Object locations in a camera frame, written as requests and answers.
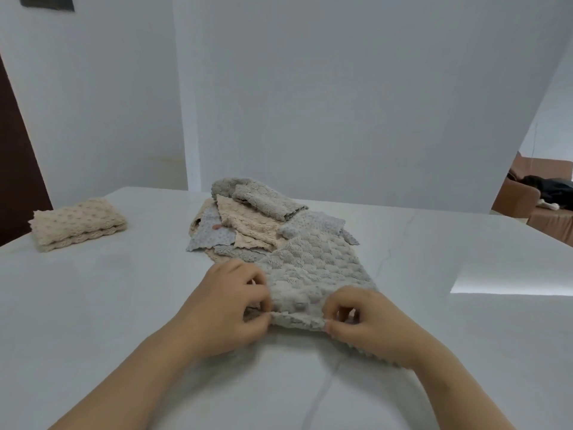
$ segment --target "black cloth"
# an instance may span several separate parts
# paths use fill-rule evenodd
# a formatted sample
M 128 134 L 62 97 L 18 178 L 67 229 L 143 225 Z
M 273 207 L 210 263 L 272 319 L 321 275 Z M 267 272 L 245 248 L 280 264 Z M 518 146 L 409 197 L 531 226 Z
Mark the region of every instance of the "black cloth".
M 519 182 L 537 188 L 545 202 L 557 203 L 563 209 L 573 210 L 573 181 L 528 175 Z

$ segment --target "brown sofa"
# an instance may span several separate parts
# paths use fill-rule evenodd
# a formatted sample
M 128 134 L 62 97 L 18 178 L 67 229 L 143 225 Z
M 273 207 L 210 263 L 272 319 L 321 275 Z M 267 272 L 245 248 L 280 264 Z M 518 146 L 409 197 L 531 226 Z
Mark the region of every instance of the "brown sofa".
M 571 180 L 573 163 L 565 160 L 527 158 L 517 153 L 509 173 L 518 180 L 527 175 Z M 573 211 L 552 211 L 537 207 L 540 196 L 537 188 L 505 178 L 492 209 L 504 216 L 526 218 L 527 224 L 532 228 L 573 246 Z

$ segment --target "marble table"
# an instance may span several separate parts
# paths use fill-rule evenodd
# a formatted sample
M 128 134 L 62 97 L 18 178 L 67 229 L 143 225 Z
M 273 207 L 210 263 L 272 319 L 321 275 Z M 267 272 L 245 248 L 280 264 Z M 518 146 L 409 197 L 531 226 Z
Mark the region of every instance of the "marble table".
M 44 430 L 190 294 L 185 252 L 209 195 L 126 187 L 125 232 L 50 253 L 0 248 L 0 428 Z M 502 216 L 305 201 L 347 220 L 379 289 L 450 347 L 520 430 L 573 423 L 573 249 Z M 436 429 L 409 371 L 275 328 L 192 367 L 160 429 Z

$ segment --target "hand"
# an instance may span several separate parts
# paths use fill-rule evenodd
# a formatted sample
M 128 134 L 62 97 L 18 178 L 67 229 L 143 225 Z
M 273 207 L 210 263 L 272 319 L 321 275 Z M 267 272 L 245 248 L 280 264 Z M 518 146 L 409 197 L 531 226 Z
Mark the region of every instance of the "hand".
M 270 314 L 244 322 L 247 306 L 272 309 L 267 280 L 254 264 L 233 259 L 212 266 L 203 281 L 170 321 L 178 332 L 187 360 L 225 353 L 260 339 L 268 330 Z
M 344 323 L 353 309 L 358 324 Z M 327 298 L 323 314 L 330 336 L 404 368 L 415 367 L 428 348 L 440 345 L 377 291 L 342 287 Z

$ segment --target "doorway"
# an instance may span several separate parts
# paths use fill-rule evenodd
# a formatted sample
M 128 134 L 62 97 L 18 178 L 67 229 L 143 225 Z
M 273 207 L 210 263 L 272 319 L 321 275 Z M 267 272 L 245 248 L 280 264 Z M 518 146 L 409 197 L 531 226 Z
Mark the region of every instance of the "doorway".
M 0 56 L 0 246 L 30 232 L 35 210 L 51 210 L 24 120 Z

